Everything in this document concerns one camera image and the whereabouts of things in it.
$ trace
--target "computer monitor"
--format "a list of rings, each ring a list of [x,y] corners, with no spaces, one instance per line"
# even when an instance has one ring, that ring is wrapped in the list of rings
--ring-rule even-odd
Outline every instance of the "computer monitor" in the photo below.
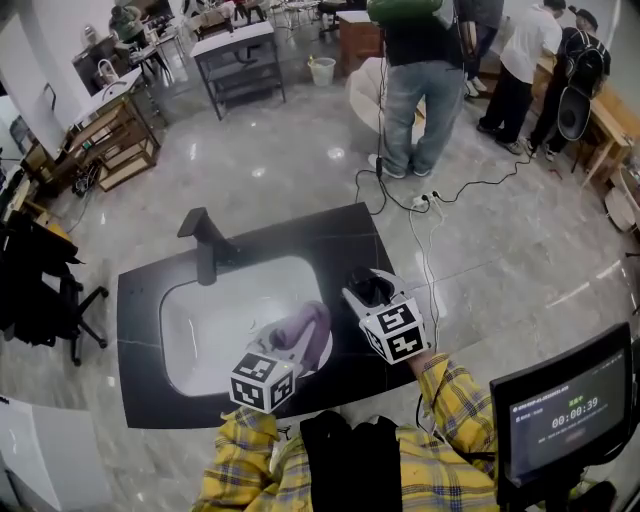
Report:
[[[629,324],[532,368],[492,381],[498,432],[498,504],[557,497],[628,440]]]

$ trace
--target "office chair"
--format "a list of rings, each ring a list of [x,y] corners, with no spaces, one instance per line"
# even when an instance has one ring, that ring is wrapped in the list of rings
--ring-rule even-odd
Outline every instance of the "office chair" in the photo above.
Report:
[[[13,212],[0,233],[0,329],[5,339],[14,336],[32,345],[53,347],[56,338],[71,342],[71,361],[82,363],[80,329],[98,342],[98,336],[82,318],[91,303],[109,292],[99,286],[80,302],[84,287],[68,264],[81,263],[78,248],[68,240],[36,224],[28,216]],[[60,278],[59,290],[42,281],[43,274]]]

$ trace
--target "black backpack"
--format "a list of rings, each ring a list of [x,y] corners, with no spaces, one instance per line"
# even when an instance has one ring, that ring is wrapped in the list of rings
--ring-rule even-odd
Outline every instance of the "black backpack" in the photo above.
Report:
[[[575,49],[567,51],[570,44],[576,42],[576,38],[580,38],[579,44]],[[567,56],[569,86],[593,99],[604,79],[605,46],[600,41],[594,45],[589,35],[580,30],[567,40],[564,51]]]

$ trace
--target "yellow plaid shirt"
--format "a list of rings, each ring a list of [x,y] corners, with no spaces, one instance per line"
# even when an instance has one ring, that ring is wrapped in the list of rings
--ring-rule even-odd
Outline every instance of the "yellow plaid shirt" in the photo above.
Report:
[[[396,429],[403,509],[496,510],[493,463],[476,460],[471,465],[457,453],[496,452],[489,393],[444,354],[434,356],[418,380],[425,409],[433,412],[448,443],[415,427]],[[285,445],[271,473],[269,462],[278,440],[275,418],[241,407],[224,419],[214,465],[205,470],[192,512],[312,510],[311,471],[302,437]]]

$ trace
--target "wooden cabinet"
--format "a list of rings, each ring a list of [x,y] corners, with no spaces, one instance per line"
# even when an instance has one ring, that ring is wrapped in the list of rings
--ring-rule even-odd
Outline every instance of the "wooden cabinet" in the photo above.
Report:
[[[369,57],[382,57],[382,32],[366,11],[342,11],[340,18],[340,65],[349,76]]]

